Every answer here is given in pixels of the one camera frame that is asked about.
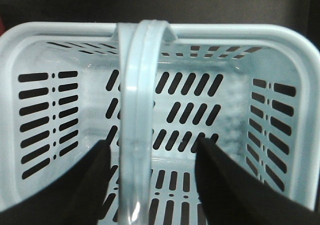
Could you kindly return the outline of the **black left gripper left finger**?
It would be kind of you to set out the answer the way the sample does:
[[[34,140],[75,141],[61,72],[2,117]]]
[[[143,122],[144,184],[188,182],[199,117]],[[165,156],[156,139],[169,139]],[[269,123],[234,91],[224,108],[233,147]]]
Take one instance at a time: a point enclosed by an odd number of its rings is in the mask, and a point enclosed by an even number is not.
[[[99,140],[65,174],[2,211],[2,225],[96,225],[111,176],[111,148]]]

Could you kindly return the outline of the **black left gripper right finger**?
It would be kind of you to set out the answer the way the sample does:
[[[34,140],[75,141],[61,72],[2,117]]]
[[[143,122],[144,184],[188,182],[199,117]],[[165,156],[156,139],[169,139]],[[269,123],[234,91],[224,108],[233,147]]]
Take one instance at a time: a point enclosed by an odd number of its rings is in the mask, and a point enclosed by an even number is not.
[[[261,183],[211,139],[196,141],[196,190],[210,225],[318,225],[320,215]]]

